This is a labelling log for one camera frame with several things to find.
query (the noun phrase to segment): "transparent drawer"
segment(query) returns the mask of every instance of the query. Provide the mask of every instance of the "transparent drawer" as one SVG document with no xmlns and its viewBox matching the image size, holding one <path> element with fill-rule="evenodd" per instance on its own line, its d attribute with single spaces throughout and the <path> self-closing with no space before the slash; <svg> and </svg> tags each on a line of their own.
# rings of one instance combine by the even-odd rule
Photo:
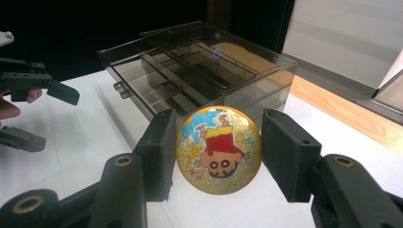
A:
<svg viewBox="0 0 403 228">
<path fill-rule="evenodd" d="M 297 67 L 290 59 L 203 22 L 140 37 L 101 50 L 99 56 L 121 96 L 130 98 L 148 120 L 175 108 L 181 125 L 200 108 L 228 105 L 259 122 L 263 108 L 282 110 Z"/>
</svg>

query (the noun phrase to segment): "screw hole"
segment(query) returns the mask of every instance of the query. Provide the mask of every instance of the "screw hole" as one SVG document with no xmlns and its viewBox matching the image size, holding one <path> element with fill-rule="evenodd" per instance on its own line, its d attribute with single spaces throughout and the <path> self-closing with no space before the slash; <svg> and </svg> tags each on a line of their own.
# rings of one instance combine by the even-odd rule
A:
<svg viewBox="0 0 403 228">
<path fill-rule="evenodd" d="M 341 166 L 345 166 L 345 167 L 353 167 L 354 166 L 353 161 L 351 161 L 348 158 L 336 156 L 336 157 L 333 158 L 333 160 L 335 161 L 335 163 L 337 163 L 337 164 L 339 164 Z"/>
<path fill-rule="evenodd" d="M 130 164 L 131 162 L 133 162 L 133 159 L 131 157 L 121 156 L 120 158 L 115 160 L 115 165 L 116 166 L 126 166 L 126 165 Z"/>
<path fill-rule="evenodd" d="M 37 195 L 19 200 L 13 207 L 14 214 L 25 214 L 38 208 L 44 202 L 44 197 Z"/>
</svg>

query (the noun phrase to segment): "black wall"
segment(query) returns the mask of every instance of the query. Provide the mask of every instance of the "black wall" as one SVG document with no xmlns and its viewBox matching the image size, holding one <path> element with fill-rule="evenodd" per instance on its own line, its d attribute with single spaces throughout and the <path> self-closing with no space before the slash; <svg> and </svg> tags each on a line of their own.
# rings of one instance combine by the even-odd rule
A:
<svg viewBox="0 0 403 228">
<path fill-rule="evenodd" d="M 103 70 L 97 50 L 140 32 L 205 20 L 205 0 L 0 1 L 0 30 L 13 43 L 0 57 L 44 63 L 58 81 Z"/>
<path fill-rule="evenodd" d="M 229 4 L 217 9 L 217 1 Z M 224 17 L 231 13 L 230 32 L 281 52 L 293 5 L 290 0 L 1 0 L 0 31 L 11 31 L 15 40 L 0 47 L 0 57 L 43 63 L 55 80 L 64 81 L 103 70 L 97 50 L 136 40 L 140 32 L 206 22 L 207 6 Z"/>
</svg>

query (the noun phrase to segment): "human hand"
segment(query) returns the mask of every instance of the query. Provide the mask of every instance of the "human hand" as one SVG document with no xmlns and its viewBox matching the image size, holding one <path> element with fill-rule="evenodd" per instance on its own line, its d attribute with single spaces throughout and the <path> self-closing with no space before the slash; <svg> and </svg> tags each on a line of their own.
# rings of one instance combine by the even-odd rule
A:
<svg viewBox="0 0 403 228">
<path fill-rule="evenodd" d="M 21 114 L 20 108 L 18 108 L 14 104 L 4 100 L 3 96 L 8 92 L 10 92 L 9 89 L 0 91 L 0 120 L 17 117 Z M 42 89 L 39 89 L 39 88 L 32 89 L 27 94 L 27 102 L 29 104 L 31 104 L 41 96 L 42 96 Z"/>
</svg>

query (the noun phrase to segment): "wooden floor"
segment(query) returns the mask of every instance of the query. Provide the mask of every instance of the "wooden floor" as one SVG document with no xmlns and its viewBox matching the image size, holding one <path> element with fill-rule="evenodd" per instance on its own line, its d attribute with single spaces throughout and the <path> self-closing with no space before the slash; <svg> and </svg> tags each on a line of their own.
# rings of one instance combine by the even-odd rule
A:
<svg viewBox="0 0 403 228">
<path fill-rule="evenodd" d="M 403 155 L 403 126 L 357 104 L 353 104 L 298 76 L 294 78 L 290 92 L 374 141 Z"/>
</svg>

